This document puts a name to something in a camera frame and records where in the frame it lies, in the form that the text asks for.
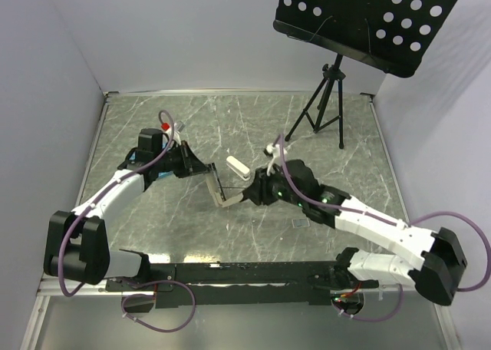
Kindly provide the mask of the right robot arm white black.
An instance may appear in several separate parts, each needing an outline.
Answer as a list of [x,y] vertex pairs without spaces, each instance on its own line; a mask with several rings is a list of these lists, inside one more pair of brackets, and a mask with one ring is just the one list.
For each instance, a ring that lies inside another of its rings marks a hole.
[[449,306],[458,291],[467,261],[457,235],[450,229],[410,226],[362,203],[349,193],[320,183],[302,160],[283,170],[256,169],[243,199],[255,205],[283,201],[298,206],[312,222],[352,233],[386,250],[385,254],[355,250],[335,268],[343,287],[376,281],[416,289],[425,299]]

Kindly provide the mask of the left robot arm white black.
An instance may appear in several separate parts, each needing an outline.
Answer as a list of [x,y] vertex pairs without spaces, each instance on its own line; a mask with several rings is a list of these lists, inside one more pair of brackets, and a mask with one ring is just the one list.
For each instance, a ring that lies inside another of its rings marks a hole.
[[107,228],[161,174],[171,173],[183,179],[213,174],[215,169],[213,163],[203,163],[174,132],[143,129],[137,146],[101,190],[73,210],[52,215],[44,273],[90,285],[123,277],[132,289],[145,289],[152,279],[148,255],[110,250]]

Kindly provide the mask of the long metal stapler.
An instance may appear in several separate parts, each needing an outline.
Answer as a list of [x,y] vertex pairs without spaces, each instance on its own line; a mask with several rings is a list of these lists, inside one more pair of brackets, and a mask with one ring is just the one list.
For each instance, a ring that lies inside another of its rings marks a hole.
[[217,207],[226,208],[241,203],[243,201],[243,193],[227,198],[223,191],[215,164],[208,163],[206,166],[208,169],[205,177],[206,185],[215,205]]

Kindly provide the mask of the white stapler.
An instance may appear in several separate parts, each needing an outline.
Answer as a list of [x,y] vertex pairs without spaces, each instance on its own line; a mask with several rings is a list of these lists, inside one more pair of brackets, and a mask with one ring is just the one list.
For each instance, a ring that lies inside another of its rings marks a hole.
[[247,181],[250,179],[251,170],[247,167],[243,162],[235,158],[234,156],[229,155],[226,158],[227,167],[232,170],[238,177],[242,180]]

